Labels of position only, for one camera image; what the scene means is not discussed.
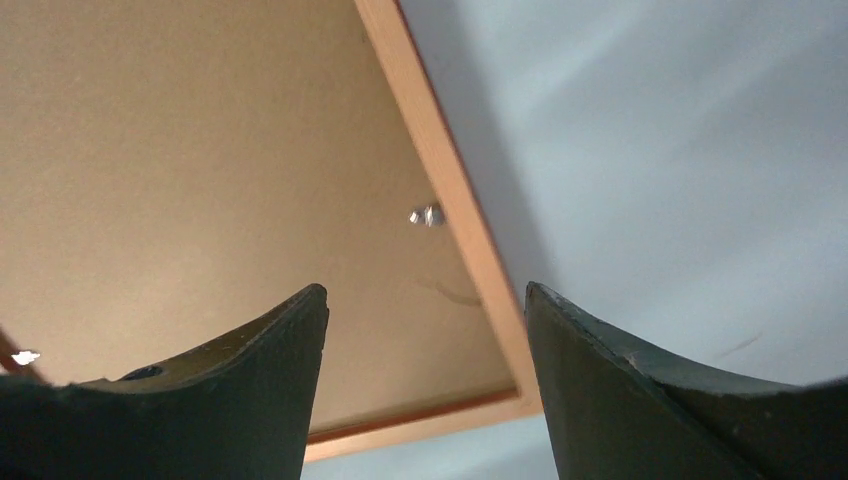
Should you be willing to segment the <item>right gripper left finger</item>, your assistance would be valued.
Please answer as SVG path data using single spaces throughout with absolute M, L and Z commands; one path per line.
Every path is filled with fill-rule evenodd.
M 5 479 L 297 479 L 329 320 L 311 284 L 120 379 L 1 379 Z

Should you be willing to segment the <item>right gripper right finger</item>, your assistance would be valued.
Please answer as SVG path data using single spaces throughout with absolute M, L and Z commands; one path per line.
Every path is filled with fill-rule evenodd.
M 843 479 L 847 382 L 710 367 L 526 288 L 531 354 L 562 479 Z

